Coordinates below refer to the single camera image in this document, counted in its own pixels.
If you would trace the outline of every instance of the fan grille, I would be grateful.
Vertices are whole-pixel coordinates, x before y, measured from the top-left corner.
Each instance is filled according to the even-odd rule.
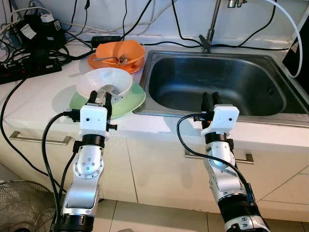
[[[53,194],[44,186],[30,181],[0,184],[0,231],[48,232],[55,211]]]

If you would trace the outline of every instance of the white bowl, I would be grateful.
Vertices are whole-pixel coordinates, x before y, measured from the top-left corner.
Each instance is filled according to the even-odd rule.
[[[98,91],[105,85],[113,85],[113,92],[124,97],[131,89],[132,83],[132,76],[125,70],[101,68],[82,75],[76,84],[76,90],[84,98],[88,99],[93,90]]]

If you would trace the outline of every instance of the sink basin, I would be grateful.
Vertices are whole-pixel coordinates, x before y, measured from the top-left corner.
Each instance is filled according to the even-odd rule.
[[[200,113],[203,92],[218,92],[239,121],[309,126],[305,103],[269,56],[150,51],[140,85],[138,114]]]

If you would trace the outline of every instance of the orange bowl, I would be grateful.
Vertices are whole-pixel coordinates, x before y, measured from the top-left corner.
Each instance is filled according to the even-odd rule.
[[[117,59],[115,58],[99,62],[106,63],[113,68],[129,69],[144,57],[145,49],[136,40],[125,40],[100,44],[96,50],[97,58],[120,57],[122,54],[127,54],[128,61],[126,64],[117,64]]]

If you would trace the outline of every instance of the cabinet handle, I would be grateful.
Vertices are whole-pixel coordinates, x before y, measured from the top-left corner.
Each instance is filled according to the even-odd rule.
[[[199,160],[201,160],[201,159],[204,159],[203,157],[201,157],[201,156],[196,156],[196,155],[193,155],[193,154],[191,154],[189,151],[187,151],[187,150],[185,150],[184,151],[184,157],[185,158],[189,158],[189,159],[199,159]],[[246,159],[236,159],[236,162],[237,163],[247,163],[247,164],[254,164],[254,160],[253,160],[253,156],[252,156],[252,154],[246,154]]]
[[[28,141],[28,142],[36,142],[36,143],[41,143],[42,139],[33,139],[33,138],[24,138],[24,137],[18,137],[20,132],[14,131],[10,139],[11,140],[19,140],[19,141]],[[55,141],[55,140],[46,140],[47,144],[58,144],[58,145],[68,145],[71,140],[71,137],[66,136],[63,141]]]

